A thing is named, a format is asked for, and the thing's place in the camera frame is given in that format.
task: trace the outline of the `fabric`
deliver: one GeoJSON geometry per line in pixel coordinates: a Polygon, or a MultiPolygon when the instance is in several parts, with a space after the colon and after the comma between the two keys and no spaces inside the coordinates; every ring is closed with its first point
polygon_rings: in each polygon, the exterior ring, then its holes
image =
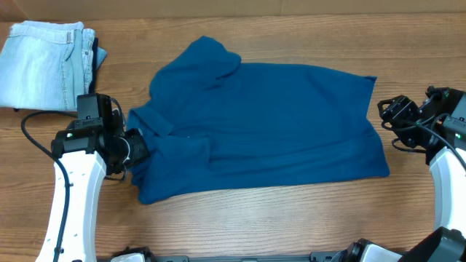
{"type": "Polygon", "coordinates": [[[81,22],[14,24],[0,54],[0,106],[75,111],[92,81],[94,37],[81,22]]]}
{"type": "Polygon", "coordinates": [[[105,60],[106,57],[107,51],[100,47],[97,47],[97,69],[100,68],[100,65],[102,65],[102,62],[105,60]]]}
{"type": "Polygon", "coordinates": [[[160,70],[130,110],[150,159],[132,168],[139,200],[292,186],[390,171],[366,114],[376,77],[310,65],[241,63],[208,37],[160,70]]]}
{"type": "Polygon", "coordinates": [[[97,46],[99,45],[99,38],[94,38],[92,44],[92,81],[89,84],[89,93],[95,93],[95,82],[97,81],[97,46]]]}

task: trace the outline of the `light blue jeans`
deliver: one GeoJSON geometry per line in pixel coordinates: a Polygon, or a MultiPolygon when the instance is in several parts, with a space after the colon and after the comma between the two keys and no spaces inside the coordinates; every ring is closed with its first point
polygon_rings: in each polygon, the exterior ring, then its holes
{"type": "MultiPolygon", "coordinates": [[[[0,54],[0,106],[75,111],[92,81],[94,38],[81,22],[13,25],[0,54]]],[[[98,65],[105,55],[98,50],[98,65]]]]}

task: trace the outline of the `black cable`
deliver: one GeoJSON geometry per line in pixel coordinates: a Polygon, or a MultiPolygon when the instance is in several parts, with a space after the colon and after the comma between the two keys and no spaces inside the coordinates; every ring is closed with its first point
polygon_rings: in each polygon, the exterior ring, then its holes
{"type": "Polygon", "coordinates": [[[70,203],[70,181],[68,178],[68,173],[66,172],[66,169],[61,163],[61,161],[55,156],[53,156],[53,154],[50,151],[48,151],[45,147],[43,147],[39,142],[34,140],[34,138],[32,138],[31,135],[29,135],[28,131],[26,130],[26,127],[25,127],[26,121],[28,121],[28,119],[30,119],[33,116],[38,116],[41,114],[60,114],[60,115],[71,116],[71,117],[76,117],[76,115],[71,114],[71,113],[61,112],[61,111],[39,111],[39,112],[35,112],[35,113],[27,115],[21,122],[21,130],[23,131],[24,136],[26,136],[26,138],[32,144],[34,144],[38,149],[40,149],[47,156],[53,159],[53,161],[57,163],[58,167],[63,173],[63,179],[65,181],[65,204],[63,206],[63,214],[61,217],[60,230],[58,231],[57,246],[54,249],[54,255],[53,255],[53,262],[58,262],[58,257],[62,253],[61,243],[63,241],[63,233],[65,232],[66,217],[68,216],[68,208],[69,208],[69,203],[70,203]]]}
{"type": "Polygon", "coordinates": [[[411,125],[412,127],[418,127],[420,128],[422,131],[424,132],[428,132],[429,134],[435,136],[436,138],[438,138],[440,141],[442,141],[442,143],[451,150],[451,152],[455,155],[455,157],[458,159],[459,163],[463,166],[463,168],[466,170],[466,162],[463,160],[463,158],[459,155],[458,151],[447,141],[445,140],[445,138],[442,138],[441,135],[437,134],[436,132],[430,130],[429,128],[423,126],[423,125],[420,125],[420,124],[417,124],[417,123],[414,123],[414,122],[411,122],[411,121],[407,121],[407,120],[402,120],[403,123],[405,124],[409,124],[411,125]]]}
{"type": "Polygon", "coordinates": [[[392,146],[396,149],[398,149],[399,151],[403,151],[403,152],[411,152],[411,153],[423,153],[423,154],[426,154],[426,150],[422,150],[422,149],[412,149],[412,148],[401,148],[397,145],[395,145],[395,143],[397,143],[398,141],[400,140],[400,138],[395,138],[392,140],[392,146]]]}
{"type": "MultiPolygon", "coordinates": [[[[424,120],[422,123],[420,124],[427,124],[430,120],[432,120],[433,118],[435,117],[435,115],[429,117],[428,119],[424,120]]],[[[389,130],[389,131],[394,131],[394,132],[402,132],[402,131],[407,131],[407,130],[412,130],[416,127],[403,127],[403,128],[392,128],[392,127],[388,127],[386,126],[386,123],[388,123],[387,121],[383,121],[382,122],[382,127],[386,130],[389,130]]]]}
{"type": "Polygon", "coordinates": [[[119,115],[122,116],[122,118],[123,118],[123,127],[126,127],[126,118],[125,118],[125,115],[123,114],[122,107],[119,105],[117,99],[115,99],[115,98],[110,98],[110,100],[111,100],[113,103],[115,103],[115,105],[118,107],[119,115]]]}
{"type": "Polygon", "coordinates": [[[434,119],[434,121],[432,122],[432,124],[430,124],[430,129],[431,129],[431,130],[434,130],[434,126],[435,126],[435,124],[437,124],[438,120],[442,119],[442,117],[445,117],[445,116],[450,116],[450,114],[448,114],[448,113],[439,114],[439,115],[434,119]]]}

